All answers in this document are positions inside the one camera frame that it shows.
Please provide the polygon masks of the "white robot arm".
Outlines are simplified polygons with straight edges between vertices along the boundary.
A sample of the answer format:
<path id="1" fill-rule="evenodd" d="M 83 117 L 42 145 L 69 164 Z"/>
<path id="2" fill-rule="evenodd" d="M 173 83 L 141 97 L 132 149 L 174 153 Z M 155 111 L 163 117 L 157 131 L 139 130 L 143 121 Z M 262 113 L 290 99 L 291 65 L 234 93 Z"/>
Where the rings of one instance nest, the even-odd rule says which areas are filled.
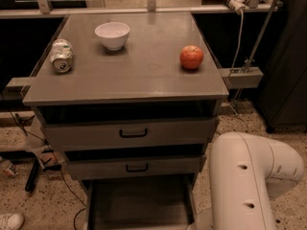
<path id="1" fill-rule="evenodd" d="M 271 200 L 303 175 L 303 159 L 291 146 L 242 132 L 222 134 L 209 156 L 211 207 L 187 230 L 277 230 Z"/>

